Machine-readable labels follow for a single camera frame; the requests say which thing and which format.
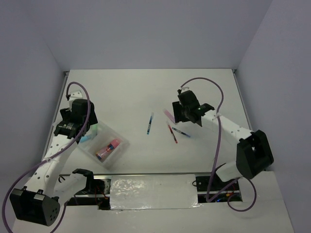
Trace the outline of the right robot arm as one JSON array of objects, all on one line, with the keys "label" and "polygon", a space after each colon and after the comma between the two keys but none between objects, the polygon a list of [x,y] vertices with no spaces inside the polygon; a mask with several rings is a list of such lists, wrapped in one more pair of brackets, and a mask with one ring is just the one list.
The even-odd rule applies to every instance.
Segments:
[{"label": "right robot arm", "polygon": [[211,178],[215,189],[224,189],[232,179],[245,177],[251,180],[273,164],[274,157],[263,131],[243,128],[217,113],[213,106],[200,104],[191,90],[178,90],[177,97],[179,101],[172,103],[177,123],[192,122],[213,132],[220,132],[221,139],[236,149],[235,160],[217,168],[216,175]]}]

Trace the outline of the pink highlighter in container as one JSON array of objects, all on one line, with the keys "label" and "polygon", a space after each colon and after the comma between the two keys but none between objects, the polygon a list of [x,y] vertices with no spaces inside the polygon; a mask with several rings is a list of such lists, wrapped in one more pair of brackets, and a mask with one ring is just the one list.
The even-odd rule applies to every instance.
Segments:
[{"label": "pink highlighter in container", "polygon": [[106,147],[106,151],[107,152],[111,152],[113,151],[119,144],[120,144],[120,140],[119,139],[113,139],[109,145]]}]

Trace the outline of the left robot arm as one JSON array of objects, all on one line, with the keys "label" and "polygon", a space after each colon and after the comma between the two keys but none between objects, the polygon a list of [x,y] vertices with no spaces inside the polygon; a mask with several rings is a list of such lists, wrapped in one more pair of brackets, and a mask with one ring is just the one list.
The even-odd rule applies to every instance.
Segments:
[{"label": "left robot arm", "polygon": [[21,188],[14,188],[10,203],[18,220],[51,226],[61,206],[79,191],[85,194],[95,189],[94,174],[77,168],[61,183],[60,173],[81,137],[90,126],[97,124],[94,104],[86,99],[70,101],[70,107],[61,109],[62,120],[56,126],[52,144],[33,176]]}]

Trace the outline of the right table rail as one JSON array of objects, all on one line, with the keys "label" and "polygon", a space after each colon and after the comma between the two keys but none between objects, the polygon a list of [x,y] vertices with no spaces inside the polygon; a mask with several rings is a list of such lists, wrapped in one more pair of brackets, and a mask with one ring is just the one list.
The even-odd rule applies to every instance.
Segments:
[{"label": "right table rail", "polygon": [[239,95],[242,101],[244,114],[246,116],[246,120],[248,123],[248,128],[239,126],[238,129],[235,131],[238,134],[239,133],[242,134],[242,136],[238,136],[239,142],[236,145],[236,151],[237,151],[236,152],[237,154],[236,165],[237,165],[238,171],[241,172],[243,176],[251,179],[255,177],[257,174],[259,174],[261,171],[265,170],[264,156],[262,156],[261,158],[260,157],[256,158],[256,155],[259,154],[259,151],[253,151],[253,147],[252,147],[252,144],[256,141],[256,139],[259,143],[260,135],[262,135],[262,133],[260,131],[254,132],[252,131],[252,128],[249,127],[250,126],[249,117],[246,111],[244,101],[242,99],[241,90],[237,83],[235,72],[233,72],[233,76],[235,78],[238,92],[239,92]]}]

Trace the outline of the blue highlighter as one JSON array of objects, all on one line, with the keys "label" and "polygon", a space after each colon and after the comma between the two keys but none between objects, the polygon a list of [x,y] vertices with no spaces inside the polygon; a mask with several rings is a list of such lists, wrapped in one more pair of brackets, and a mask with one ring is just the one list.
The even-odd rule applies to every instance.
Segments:
[{"label": "blue highlighter", "polygon": [[83,136],[81,139],[80,139],[80,143],[83,143],[83,142],[86,142],[88,140],[92,140],[94,137],[92,135],[86,135],[86,136]]}]

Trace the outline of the clear plastic container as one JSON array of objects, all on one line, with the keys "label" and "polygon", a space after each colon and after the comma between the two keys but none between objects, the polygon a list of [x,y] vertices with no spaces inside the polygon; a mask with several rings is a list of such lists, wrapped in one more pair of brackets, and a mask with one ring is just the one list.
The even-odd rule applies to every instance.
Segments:
[{"label": "clear plastic container", "polygon": [[99,121],[90,126],[89,131],[83,136],[73,153],[80,152],[106,171],[111,171],[125,154],[129,141]]}]

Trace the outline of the green highlighter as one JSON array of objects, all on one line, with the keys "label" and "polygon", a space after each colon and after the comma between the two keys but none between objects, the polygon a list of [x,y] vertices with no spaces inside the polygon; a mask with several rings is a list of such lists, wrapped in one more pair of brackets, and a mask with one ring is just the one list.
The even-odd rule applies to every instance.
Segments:
[{"label": "green highlighter", "polygon": [[97,131],[98,131],[98,124],[94,124],[91,126],[92,129],[92,133],[97,135]]}]

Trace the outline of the red pen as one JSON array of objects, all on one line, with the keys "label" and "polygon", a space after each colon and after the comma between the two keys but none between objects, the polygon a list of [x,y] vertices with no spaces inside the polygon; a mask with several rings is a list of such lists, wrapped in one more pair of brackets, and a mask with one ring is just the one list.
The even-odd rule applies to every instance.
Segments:
[{"label": "red pen", "polygon": [[178,144],[178,141],[177,141],[177,139],[176,139],[176,137],[175,137],[175,135],[174,135],[174,133],[173,133],[172,127],[170,126],[170,124],[168,123],[168,121],[166,121],[166,123],[167,123],[167,126],[168,126],[168,128],[169,128],[169,130],[170,130],[170,133],[171,133],[171,135],[172,135],[172,137],[173,137],[173,139],[174,139],[174,142],[175,142],[176,144]]}]

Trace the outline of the blue pen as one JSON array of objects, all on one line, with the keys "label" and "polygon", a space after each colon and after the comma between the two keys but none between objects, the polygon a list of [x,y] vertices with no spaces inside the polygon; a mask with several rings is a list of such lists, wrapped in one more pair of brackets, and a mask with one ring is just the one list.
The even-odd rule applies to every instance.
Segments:
[{"label": "blue pen", "polygon": [[149,118],[149,123],[148,123],[148,128],[147,128],[147,135],[150,134],[150,129],[151,129],[151,124],[154,118],[154,112],[151,112],[150,118]]},{"label": "blue pen", "polygon": [[191,138],[191,136],[190,136],[189,134],[187,134],[187,133],[185,133],[185,132],[183,132],[183,131],[181,131],[181,130],[175,128],[175,127],[172,127],[172,129],[173,129],[174,131],[178,132],[179,134],[182,134],[182,135],[184,135],[184,136],[186,136],[186,137],[188,137],[188,138]]}]

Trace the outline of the pink highlighter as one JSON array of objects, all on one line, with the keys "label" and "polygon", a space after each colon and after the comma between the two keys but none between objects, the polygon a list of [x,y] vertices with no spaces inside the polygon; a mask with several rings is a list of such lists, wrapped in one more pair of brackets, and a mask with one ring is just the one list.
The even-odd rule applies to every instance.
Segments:
[{"label": "pink highlighter", "polygon": [[113,139],[109,145],[106,147],[106,151],[107,152],[111,152],[113,151],[119,144],[120,144],[120,140],[119,139]]},{"label": "pink highlighter", "polygon": [[163,113],[168,117],[168,119],[173,123],[176,124],[174,116],[167,110],[163,109]]}]

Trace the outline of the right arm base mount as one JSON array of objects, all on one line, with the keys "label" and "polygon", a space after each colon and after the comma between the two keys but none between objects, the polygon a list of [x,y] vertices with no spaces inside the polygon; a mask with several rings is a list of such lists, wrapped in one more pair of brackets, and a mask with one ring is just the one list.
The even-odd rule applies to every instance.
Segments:
[{"label": "right arm base mount", "polygon": [[[210,176],[196,176],[195,180],[192,182],[192,185],[196,187],[197,197],[199,203],[206,203],[206,193],[207,186],[209,182]],[[222,188],[228,185],[230,182],[222,182],[220,178],[217,176],[214,177],[214,180],[211,185],[209,199],[216,195]],[[212,202],[227,202],[230,201],[242,201],[242,197],[240,194],[240,187],[238,182],[235,182],[231,186],[229,186],[225,191],[219,194]]]}]

